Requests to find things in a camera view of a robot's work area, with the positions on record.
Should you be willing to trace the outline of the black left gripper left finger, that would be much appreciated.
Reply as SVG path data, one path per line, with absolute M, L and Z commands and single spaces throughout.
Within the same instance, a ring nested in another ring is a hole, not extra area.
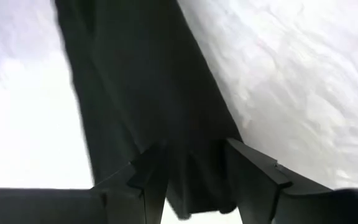
M 157 142 L 90 189 L 0 188 L 0 224 L 160 224 L 167 157 Z

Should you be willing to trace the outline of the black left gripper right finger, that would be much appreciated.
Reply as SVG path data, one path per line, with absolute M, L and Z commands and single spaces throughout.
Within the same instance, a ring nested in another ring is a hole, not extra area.
M 235 139 L 224 152 L 243 224 L 358 224 L 358 188 L 329 189 Z

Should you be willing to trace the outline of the black towel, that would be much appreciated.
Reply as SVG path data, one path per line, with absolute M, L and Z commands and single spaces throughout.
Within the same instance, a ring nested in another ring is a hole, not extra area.
M 179 218 L 232 212 L 223 145 L 240 134 L 178 1 L 53 3 L 94 181 L 158 145 Z

